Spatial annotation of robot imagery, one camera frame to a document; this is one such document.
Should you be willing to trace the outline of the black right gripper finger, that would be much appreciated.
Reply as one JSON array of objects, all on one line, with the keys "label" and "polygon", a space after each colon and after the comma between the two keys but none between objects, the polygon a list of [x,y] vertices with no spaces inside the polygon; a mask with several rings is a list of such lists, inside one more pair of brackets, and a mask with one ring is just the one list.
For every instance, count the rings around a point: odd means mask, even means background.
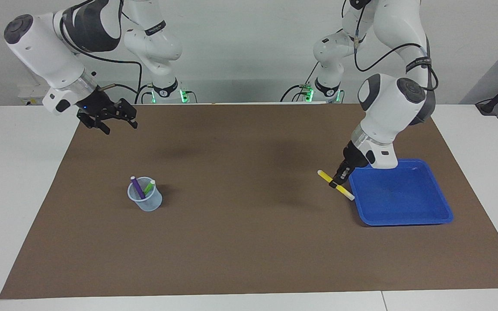
[{"label": "black right gripper finger", "polygon": [[124,98],[121,98],[117,102],[117,116],[120,116],[122,120],[127,121],[132,128],[137,129],[137,110]]},{"label": "black right gripper finger", "polygon": [[101,130],[105,135],[110,134],[110,128],[100,120],[99,117],[92,117],[86,114],[86,126],[87,128],[96,128]]}]

